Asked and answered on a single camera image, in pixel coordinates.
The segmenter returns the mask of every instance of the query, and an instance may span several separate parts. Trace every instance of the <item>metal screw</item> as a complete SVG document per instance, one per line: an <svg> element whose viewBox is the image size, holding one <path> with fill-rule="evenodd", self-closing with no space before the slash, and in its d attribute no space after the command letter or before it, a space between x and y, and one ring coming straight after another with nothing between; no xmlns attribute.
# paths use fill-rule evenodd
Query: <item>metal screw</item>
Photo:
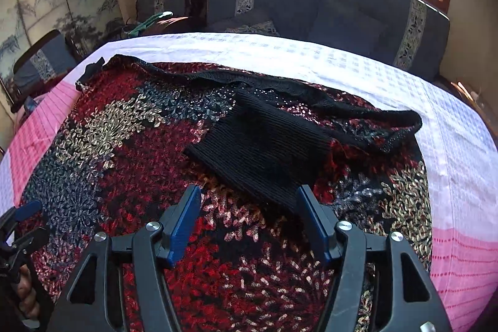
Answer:
<svg viewBox="0 0 498 332"><path fill-rule="evenodd" d="M343 231L349 231L353 227L349 221L339 221L337 226Z"/></svg>
<svg viewBox="0 0 498 332"><path fill-rule="evenodd" d="M436 327L432 322L426 322L424 325L420 327L421 332L436 332Z"/></svg>
<svg viewBox="0 0 498 332"><path fill-rule="evenodd" d="M105 241L107 239L107 234L105 232L97 232L94 236L94 240L96 240L97 242L102 242L102 241Z"/></svg>
<svg viewBox="0 0 498 332"><path fill-rule="evenodd" d="M403 240L403 234L401 232L395 231L391 234L391 239L396 242L401 242Z"/></svg>
<svg viewBox="0 0 498 332"><path fill-rule="evenodd" d="M145 227L147 228L147 231L157 231L161 227L161 224L157 221L151 221Z"/></svg>

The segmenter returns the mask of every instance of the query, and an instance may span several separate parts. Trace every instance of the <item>landscape painting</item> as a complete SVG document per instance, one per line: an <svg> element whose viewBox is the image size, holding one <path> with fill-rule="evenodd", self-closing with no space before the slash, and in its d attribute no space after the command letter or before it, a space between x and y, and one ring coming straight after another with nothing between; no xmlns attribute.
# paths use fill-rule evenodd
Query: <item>landscape painting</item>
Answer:
<svg viewBox="0 0 498 332"><path fill-rule="evenodd" d="M0 0L0 77L13 91L14 63L53 29L88 55L122 23L118 0Z"/></svg>

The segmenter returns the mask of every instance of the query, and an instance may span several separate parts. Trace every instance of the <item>blue gripper pad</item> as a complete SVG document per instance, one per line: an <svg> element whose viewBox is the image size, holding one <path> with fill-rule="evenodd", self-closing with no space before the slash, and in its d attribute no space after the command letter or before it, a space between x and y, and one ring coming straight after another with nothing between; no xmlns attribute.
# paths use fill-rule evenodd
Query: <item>blue gripper pad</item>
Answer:
<svg viewBox="0 0 498 332"><path fill-rule="evenodd" d="M337 218L331 208L318 203L315 195L308 185L303 185L297 190L297 208L304 224L304 231L308 236L311 249L315 257L327 267L335 257L331 249L335 248L335 223Z"/></svg>
<svg viewBox="0 0 498 332"><path fill-rule="evenodd" d="M170 268L183 257L200 210L201 190L198 186L190 185L183 193L163 231L162 245L165 250L169 249L166 262Z"/></svg>
<svg viewBox="0 0 498 332"><path fill-rule="evenodd" d="M17 222L24 221L25 219L28 219L34 214L38 213L40 210L41 202L39 202L39 200L34 200L19 207L14 214L14 219Z"/></svg>

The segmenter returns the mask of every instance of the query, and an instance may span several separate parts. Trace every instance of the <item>sofa cushion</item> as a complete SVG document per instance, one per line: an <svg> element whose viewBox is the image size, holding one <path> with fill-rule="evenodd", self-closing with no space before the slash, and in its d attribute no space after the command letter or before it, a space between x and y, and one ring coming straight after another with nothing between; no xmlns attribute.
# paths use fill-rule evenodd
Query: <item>sofa cushion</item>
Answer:
<svg viewBox="0 0 498 332"><path fill-rule="evenodd" d="M322 0L308 41L368 57L386 25L345 0Z"/></svg>
<svg viewBox="0 0 498 332"><path fill-rule="evenodd" d="M366 55L368 58L394 65L429 81L434 79L448 39L449 21L446 16L418 0L349 1L357 5L356 14L360 13L382 22L385 28L379 30L377 41L375 41L377 34L365 35L368 38L362 42L351 40L355 38L358 26L360 29L363 27L363 31L368 27L364 22L368 19L363 16L359 20L361 23L357 21L355 26L350 23L352 26L348 27L349 34L354 33L348 36L348 45L351 46L353 41L357 41L355 47L345 48L343 45L335 44L336 48L349 49L352 53ZM310 33L320 7L321 0L208 0L207 21L211 25L245 11L262 9L275 23L281 37L306 41L310 40ZM345 31L345 26L343 24L340 31ZM330 45L328 39L321 41L315 38L312 41Z"/></svg>

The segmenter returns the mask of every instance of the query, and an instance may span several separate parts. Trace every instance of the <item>sequined fabric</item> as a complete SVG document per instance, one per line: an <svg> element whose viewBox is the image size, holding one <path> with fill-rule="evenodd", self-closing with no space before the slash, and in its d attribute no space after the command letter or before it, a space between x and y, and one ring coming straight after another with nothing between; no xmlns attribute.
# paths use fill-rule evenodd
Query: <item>sequined fabric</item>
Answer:
<svg viewBox="0 0 498 332"><path fill-rule="evenodd" d="M199 143L233 109L243 83L193 87L180 76L213 64L159 63L114 57L94 75L26 186L23 203L38 199L43 216L23 225L50 227L49 244L33 255L54 300L97 228L136 232L177 203L189 184L202 189L201 215L184 257L164 276L183 331L312 331L334 272L310 251L300 219L277 204L259 204L222 184L183 151ZM255 77L266 78L255 74ZM314 86L333 100L375 110L367 101ZM382 123L323 118L298 98L252 88L262 100L332 129L382 137ZM367 232L402 232L427 269L432 247L430 204L414 137L396 154L377 156L333 141L314 193L340 218ZM357 330L367 330L371 268L365 273ZM133 269L124 267L125 307L132 331L143 330Z"/></svg>

